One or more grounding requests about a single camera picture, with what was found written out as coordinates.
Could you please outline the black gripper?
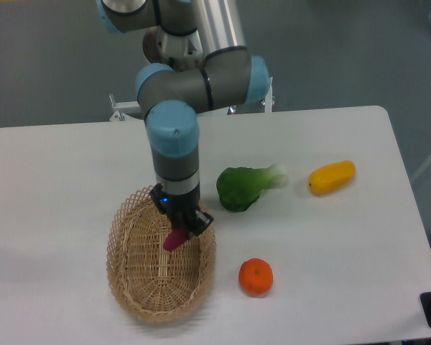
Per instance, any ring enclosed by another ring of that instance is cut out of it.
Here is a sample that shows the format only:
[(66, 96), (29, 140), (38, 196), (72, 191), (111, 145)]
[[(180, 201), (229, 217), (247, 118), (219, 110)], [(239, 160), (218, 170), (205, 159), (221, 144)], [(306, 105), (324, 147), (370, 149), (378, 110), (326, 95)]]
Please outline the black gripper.
[(200, 236), (213, 223), (214, 218), (199, 209), (200, 185), (188, 193), (173, 195), (164, 192), (163, 184), (157, 183), (149, 196), (156, 209), (168, 218), (171, 229), (185, 226), (189, 239)]

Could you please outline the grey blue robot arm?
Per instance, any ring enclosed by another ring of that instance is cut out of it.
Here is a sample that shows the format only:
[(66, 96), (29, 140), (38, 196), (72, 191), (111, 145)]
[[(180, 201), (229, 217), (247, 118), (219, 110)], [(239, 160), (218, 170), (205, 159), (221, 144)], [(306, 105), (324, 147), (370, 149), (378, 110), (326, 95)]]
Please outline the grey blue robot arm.
[(111, 32), (147, 31), (147, 65), (135, 80), (157, 184), (150, 196), (178, 243), (213, 222), (202, 211), (200, 113), (260, 101), (269, 91), (264, 59), (249, 53), (235, 1), (98, 1)]

